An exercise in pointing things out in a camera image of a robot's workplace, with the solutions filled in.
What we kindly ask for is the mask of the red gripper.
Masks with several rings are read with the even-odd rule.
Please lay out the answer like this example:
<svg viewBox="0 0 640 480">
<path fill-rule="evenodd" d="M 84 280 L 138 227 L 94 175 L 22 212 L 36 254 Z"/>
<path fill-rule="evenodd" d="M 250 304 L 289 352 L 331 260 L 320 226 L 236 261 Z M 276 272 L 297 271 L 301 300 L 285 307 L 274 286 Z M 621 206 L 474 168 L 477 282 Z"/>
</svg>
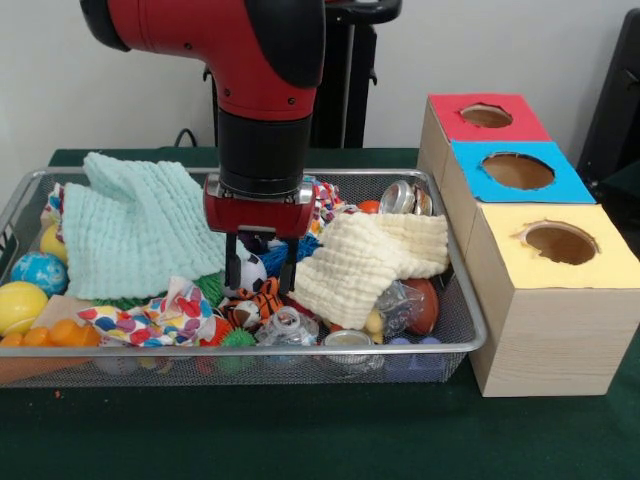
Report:
<svg viewBox="0 0 640 480">
<path fill-rule="evenodd" d="M 278 238 L 303 237 L 315 208 L 313 192 L 301 192 L 293 203 L 260 201 L 258 199 L 218 197 L 204 194 L 206 221 L 212 231 L 226 234 L 225 286 L 240 285 L 240 258 L 237 255 L 237 235 L 241 231 L 273 233 Z M 279 293 L 294 290 L 298 239 L 286 241 L 287 253 L 279 277 Z"/>
</svg>

